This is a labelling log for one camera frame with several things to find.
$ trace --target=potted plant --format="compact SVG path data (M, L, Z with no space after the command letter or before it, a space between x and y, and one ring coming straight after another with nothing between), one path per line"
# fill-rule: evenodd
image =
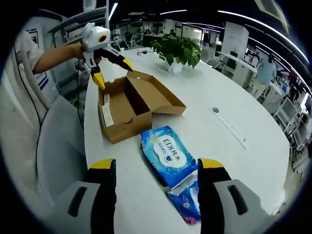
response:
M185 37L164 35L151 41L150 48L159 54L159 58L167 61L174 73L180 72L182 66L188 63L193 68L200 60L200 48L196 42Z

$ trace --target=label on box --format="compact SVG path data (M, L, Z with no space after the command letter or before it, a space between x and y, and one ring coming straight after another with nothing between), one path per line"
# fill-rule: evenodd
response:
M112 115L111 115L111 111L109 109L109 103L105 103L102 106L102 111L103 111L103 117L104 117L105 126L109 127L109 126L114 125L113 118L112 118Z

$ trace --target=power strip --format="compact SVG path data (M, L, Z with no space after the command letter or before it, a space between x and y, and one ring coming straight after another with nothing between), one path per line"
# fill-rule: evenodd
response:
M247 146L247 140L241 132L230 123L230 121L220 113L219 109L216 107L210 108L207 106L207 108L230 130L230 132L236 137L236 139L239 141L239 143L244 147L245 150L248 149Z

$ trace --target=human arm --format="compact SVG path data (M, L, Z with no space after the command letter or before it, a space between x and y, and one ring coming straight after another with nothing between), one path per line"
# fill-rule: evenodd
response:
M67 60L73 58L82 58L84 52L81 43L65 45L63 47L47 50L42 53L38 62L36 63L33 73L39 74L45 72Z

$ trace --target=white shirt sleeve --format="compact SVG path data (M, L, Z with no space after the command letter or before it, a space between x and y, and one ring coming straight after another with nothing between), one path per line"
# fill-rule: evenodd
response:
M26 31L21 33L20 49L23 49L27 52L28 62L30 64L31 70L33 70L41 55L43 54L43 51L40 50L38 45L31 40L29 33Z

